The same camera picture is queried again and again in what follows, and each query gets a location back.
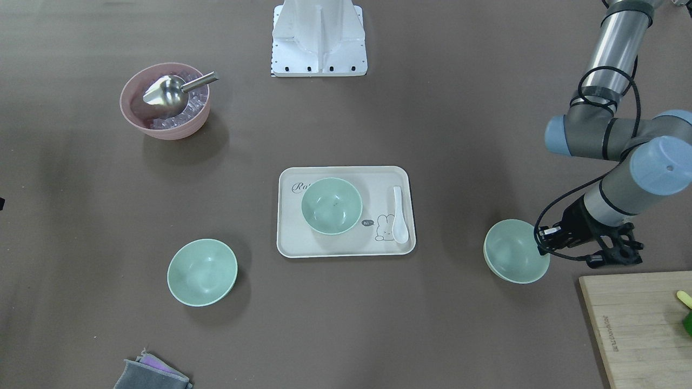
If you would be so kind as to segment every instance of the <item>blue joint cap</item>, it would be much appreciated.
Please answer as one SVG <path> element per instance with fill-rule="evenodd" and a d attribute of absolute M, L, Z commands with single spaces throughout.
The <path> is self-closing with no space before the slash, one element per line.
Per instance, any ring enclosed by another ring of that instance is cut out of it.
<path fill-rule="evenodd" d="M 692 182 L 692 145 L 674 136 L 654 138 L 632 154 L 630 171 L 646 192 L 674 195 Z"/>
<path fill-rule="evenodd" d="M 670 111 L 661 112 L 656 115 L 654 119 L 659 116 L 675 116 L 676 118 L 686 121 L 689 125 L 692 125 L 692 112 L 683 109 L 671 109 Z"/>
<path fill-rule="evenodd" d="M 565 135 L 565 115 L 554 116 L 545 128 L 545 147 L 555 154 L 572 156 Z"/>

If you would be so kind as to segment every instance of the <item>pink bowl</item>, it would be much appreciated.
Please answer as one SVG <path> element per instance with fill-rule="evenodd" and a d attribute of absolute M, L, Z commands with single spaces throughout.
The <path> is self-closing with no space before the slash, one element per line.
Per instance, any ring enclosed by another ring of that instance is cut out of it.
<path fill-rule="evenodd" d="M 154 81 L 156 81 L 162 74 L 182 72 L 195 74 L 197 77 L 202 76 L 202 72 L 193 68 L 192 66 L 179 64 L 177 62 L 166 62 L 164 64 L 149 66 L 148 68 L 135 74 L 134 77 L 132 77 L 130 81 L 125 84 L 125 88 L 122 88 L 122 92 L 120 93 L 120 112 L 122 112 L 125 119 L 138 130 L 157 139 L 173 141 L 175 139 L 182 139 L 186 136 L 194 134 L 202 127 L 204 122 L 206 122 L 207 118 L 209 117 L 209 111 L 211 109 L 211 106 L 209 105 L 209 97 L 211 97 L 209 94 L 209 85 L 202 87 L 207 89 L 207 101 L 204 103 L 204 106 L 200 112 L 198 112 L 194 118 L 185 122 L 185 124 L 173 128 L 151 129 L 144 123 L 142 119 L 135 116 L 130 108 L 132 99 L 134 99 L 139 93 L 142 93 L 143 89 L 149 87 L 149 85 L 154 83 Z"/>

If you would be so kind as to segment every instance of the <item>bowl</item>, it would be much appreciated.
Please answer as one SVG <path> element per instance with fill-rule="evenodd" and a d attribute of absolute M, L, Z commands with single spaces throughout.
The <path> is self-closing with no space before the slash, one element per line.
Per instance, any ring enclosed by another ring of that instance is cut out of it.
<path fill-rule="evenodd" d="M 305 221 L 315 231 L 338 235 L 353 228 L 363 213 L 363 199 L 355 186 L 336 177 L 313 182 L 300 204 Z"/>
<path fill-rule="evenodd" d="M 516 219 L 499 221 L 488 230 L 483 256 L 493 273 L 516 284 L 537 281 L 550 264 L 550 254 L 538 252 L 534 227 Z"/>
<path fill-rule="evenodd" d="M 204 125 L 204 122 L 207 121 L 209 111 L 211 110 L 211 106 L 209 105 L 209 98 L 211 97 L 209 94 L 209 85 L 201 87 L 206 88 L 207 101 L 197 115 L 182 125 L 173 128 L 151 129 L 144 120 L 135 116 L 130 108 L 132 99 L 139 96 L 144 89 L 148 88 L 154 81 L 158 80 L 162 74 L 179 74 L 182 72 L 187 72 L 198 77 L 202 76 L 202 72 L 193 68 L 192 66 L 179 64 L 177 62 L 166 62 L 164 64 L 149 66 L 148 68 L 135 74 L 127 82 L 127 84 L 125 84 L 125 87 L 122 88 L 122 92 L 120 93 L 120 112 L 122 112 L 125 120 L 127 120 L 136 129 L 149 136 L 169 141 L 185 138 L 186 136 L 190 136 L 200 129 L 202 125 Z"/>
<path fill-rule="evenodd" d="M 168 289 L 191 307 L 221 300 L 233 288 L 238 262 L 230 247 L 215 239 L 199 239 L 183 246 L 168 265 Z"/>

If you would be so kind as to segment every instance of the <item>white spoon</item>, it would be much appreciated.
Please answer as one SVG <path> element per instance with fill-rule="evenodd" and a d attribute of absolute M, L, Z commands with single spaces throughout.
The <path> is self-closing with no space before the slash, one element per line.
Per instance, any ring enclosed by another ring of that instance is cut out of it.
<path fill-rule="evenodd" d="M 401 207 L 401 186 L 394 187 L 394 226 L 392 227 L 394 240 L 399 244 L 408 242 L 408 228 L 403 220 L 403 208 Z"/>

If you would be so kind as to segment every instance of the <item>metal bracket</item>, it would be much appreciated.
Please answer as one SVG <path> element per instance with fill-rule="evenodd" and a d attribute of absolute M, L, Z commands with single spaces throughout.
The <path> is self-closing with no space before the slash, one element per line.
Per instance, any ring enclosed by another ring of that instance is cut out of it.
<path fill-rule="evenodd" d="M 274 8 L 271 75 L 365 75 L 363 10 L 351 0 L 286 0 Z"/>

